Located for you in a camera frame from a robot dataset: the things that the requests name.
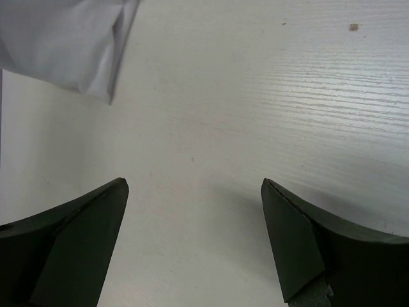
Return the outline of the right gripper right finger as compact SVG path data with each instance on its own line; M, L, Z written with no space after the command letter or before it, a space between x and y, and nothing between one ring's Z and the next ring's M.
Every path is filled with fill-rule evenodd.
M407 306L408 238L323 210L270 179L263 212L289 306Z

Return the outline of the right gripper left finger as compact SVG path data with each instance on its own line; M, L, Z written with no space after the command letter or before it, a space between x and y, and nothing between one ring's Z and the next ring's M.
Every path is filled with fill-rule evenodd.
M96 306L127 205L124 178L1 226L1 306Z

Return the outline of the white t shirt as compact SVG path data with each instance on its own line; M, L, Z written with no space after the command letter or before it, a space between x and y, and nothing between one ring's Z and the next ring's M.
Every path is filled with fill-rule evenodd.
M1 1L1 69L110 103L138 1Z

